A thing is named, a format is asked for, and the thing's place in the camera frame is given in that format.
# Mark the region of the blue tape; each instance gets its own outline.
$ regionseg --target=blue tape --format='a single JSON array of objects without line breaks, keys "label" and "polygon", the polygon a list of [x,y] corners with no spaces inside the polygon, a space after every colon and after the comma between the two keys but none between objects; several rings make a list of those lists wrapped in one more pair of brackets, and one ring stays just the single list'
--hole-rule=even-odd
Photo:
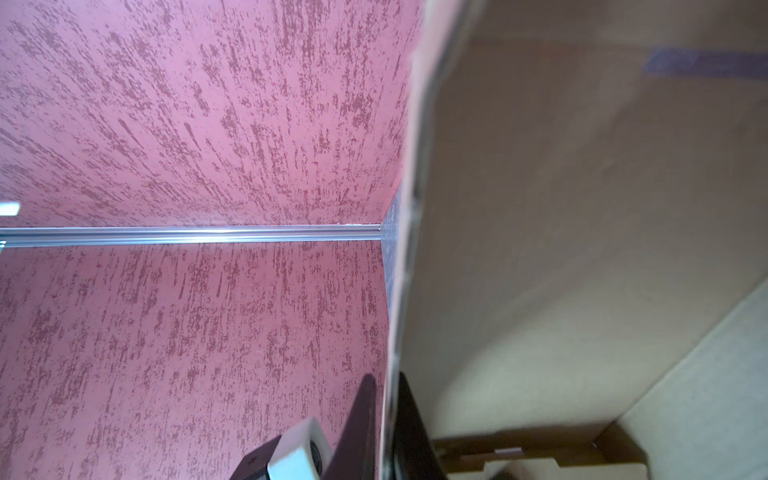
[{"label": "blue tape", "polygon": [[768,53],[657,48],[643,71],[657,75],[768,79]]}]

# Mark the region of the silver metal strip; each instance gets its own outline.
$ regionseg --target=silver metal strip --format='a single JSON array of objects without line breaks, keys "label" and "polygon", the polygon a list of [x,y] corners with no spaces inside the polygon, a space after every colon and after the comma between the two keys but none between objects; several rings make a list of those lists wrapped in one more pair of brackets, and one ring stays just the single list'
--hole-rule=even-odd
[{"label": "silver metal strip", "polygon": [[324,242],[381,240],[381,226],[273,225],[266,227],[0,228],[5,248],[159,243]]}]

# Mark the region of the black circular hole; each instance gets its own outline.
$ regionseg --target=black circular hole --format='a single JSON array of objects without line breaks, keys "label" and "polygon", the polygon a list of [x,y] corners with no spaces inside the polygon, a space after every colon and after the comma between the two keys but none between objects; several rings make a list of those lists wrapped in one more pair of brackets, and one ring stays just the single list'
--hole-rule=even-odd
[{"label": "black circular hole", "polygon": [[323,474],[323,459],[320,458],[320,450],[315,445],[315,442],[310,440],[310,451],[312,452],[312,463],[315,464],[315,470],[317,475]]}]

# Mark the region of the pink wall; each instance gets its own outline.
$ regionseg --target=pink wall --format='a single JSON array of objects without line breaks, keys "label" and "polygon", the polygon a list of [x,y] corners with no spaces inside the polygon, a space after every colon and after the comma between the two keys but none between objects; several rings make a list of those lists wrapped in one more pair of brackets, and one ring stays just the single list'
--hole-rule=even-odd
[{"label": "pink wall", "polygon": [[377,223],[419,2],[0,6],[0,227]]},{"label": "pink wall", "polygon": [[0,478],[227,478],[335,444],[387,313],[378,242],[5,250]]}]

